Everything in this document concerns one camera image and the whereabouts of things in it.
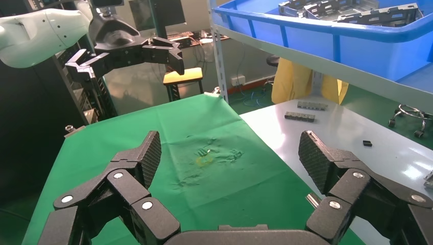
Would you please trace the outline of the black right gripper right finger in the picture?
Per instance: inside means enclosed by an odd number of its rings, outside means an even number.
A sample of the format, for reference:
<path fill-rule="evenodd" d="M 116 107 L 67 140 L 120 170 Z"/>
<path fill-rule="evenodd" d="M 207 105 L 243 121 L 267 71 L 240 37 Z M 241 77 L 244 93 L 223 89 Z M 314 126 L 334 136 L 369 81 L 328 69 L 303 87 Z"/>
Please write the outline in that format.
<path fill-rule="evenodd" d="M 432 200 L 368 168 L 352 152 L 301 133 L 300 162 L 324 196 L 306 229 L 338 244 L 355 217 L 368 221 L 390 244 L 432 244 Z"/>

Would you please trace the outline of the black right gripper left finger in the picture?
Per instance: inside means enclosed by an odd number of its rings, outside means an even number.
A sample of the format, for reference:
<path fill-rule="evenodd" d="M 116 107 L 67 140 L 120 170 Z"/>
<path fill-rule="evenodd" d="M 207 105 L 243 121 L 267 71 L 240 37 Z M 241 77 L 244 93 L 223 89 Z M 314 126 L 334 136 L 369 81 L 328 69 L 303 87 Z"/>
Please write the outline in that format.
<path fill-rule="evenodd" d="M 140 244 L 164 244 L 180 223 L 149 192 L 160 158 L 157 131 L 138 147 L 118 152 L 101 174 L 54 201 L 39 244 L 91 244 L 115 218 Z"/>

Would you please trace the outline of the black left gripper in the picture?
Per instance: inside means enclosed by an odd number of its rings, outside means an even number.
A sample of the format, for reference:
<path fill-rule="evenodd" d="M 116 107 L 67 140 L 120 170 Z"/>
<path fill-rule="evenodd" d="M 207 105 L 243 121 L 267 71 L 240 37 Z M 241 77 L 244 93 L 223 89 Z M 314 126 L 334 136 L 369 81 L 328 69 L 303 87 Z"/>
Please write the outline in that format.
<path fill-rule="evenodd" d="M 117 15 L 95 16 L 90 22 L 89 35 L 95 54 L 80 49 L 65 63 L 76 82 L 98 79 L 114 69 L 144 62 L 165 64 L 179 75 L 184 74 L 178 42 L 161 37 L 146 41 L 138 30 Z"/>

